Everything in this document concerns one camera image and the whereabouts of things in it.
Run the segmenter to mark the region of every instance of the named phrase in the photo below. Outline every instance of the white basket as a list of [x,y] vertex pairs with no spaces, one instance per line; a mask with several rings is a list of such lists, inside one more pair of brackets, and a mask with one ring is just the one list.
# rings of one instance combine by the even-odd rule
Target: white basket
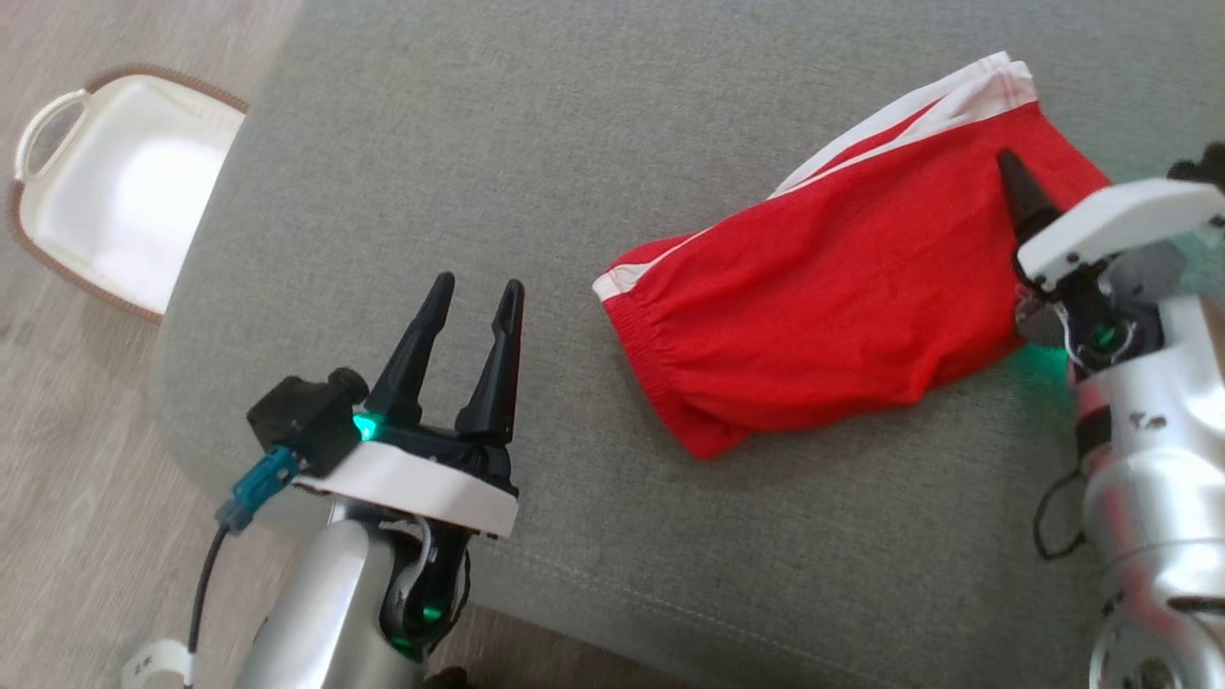
[[[39,134],[82,113],[38,170]],[[10,218],[31,254],[159,321],[246,103],[181,74],[114,70],[34,115],[17,146]]]

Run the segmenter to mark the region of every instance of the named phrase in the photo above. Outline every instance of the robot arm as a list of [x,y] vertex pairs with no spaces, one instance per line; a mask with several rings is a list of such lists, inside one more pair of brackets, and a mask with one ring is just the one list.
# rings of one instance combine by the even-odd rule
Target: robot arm
[[[421,424],[418,395],[453,289],[440,275],[369,397],[360,376],[337,371],[328,384],[285,379],[249,412],[266,451],[300,459],[293,484],[333,509],[236,687],[467,687],[454,668],[425,679],[425,663],[467,602],[468,541],[510,536],[518,512],[506,445],[524,297],[518,281],[506,286],[477,389],[454,428],[440,429]],[[239,503],[247,493],[235,487]]]
[[1076,363],[1083,535],[1101,560],[1089,685],[1225,688],[1225,314],[1199,295],[1145,303],[1099,277],[1121,253],[1225,232],[1225,146],[1171,177],[1104,189],[1061,213],[1001,156],[1036,298],[1063,309]]

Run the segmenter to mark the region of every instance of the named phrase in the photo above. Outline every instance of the blue connector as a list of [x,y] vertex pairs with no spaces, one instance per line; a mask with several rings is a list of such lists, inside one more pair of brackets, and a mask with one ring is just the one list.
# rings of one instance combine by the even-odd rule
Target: blue connector
[[301,473],[298,457],[288,447],[277,445],[263,456],[230,490],[234,497],[217,510],[217,522],[230,533],[241,533],[255,512],[273,495],[281,493]]

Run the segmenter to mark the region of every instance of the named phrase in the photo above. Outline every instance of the gray fabric surface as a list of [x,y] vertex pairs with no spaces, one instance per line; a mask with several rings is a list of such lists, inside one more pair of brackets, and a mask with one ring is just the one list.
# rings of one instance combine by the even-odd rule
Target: gray fabric surface
[[[423,401],[447,424],[519,277],[522,511],[475,546],[478,602],[710,687],[1080,685],[1093,557],[1041,565],[1029,538],[1073,462],[1049,358],[698,463],[589,283],[998,49],[1109,173],[1161,173],[1225,134],[1223,34],[1208,0],[309,2],[163,325],[163,433],[219,499],[257,452],[247,406],[289,373],[372,379],[440,270]],[[1192,275],[1220,270],[1202,254]],[[292,495],[265,519],[321,514]],[[1074,521],[1060,504],[1051,528]]]

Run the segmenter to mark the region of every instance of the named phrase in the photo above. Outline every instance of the red shorts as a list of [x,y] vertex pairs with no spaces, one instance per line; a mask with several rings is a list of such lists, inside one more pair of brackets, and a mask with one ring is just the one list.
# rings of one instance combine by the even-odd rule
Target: red shorts
[[1019,346],[1011,148],[1061,207],[1107,179],[1000,53],[833,141],[768,200],[621,256],[593,288],[693,455],[910,405]]

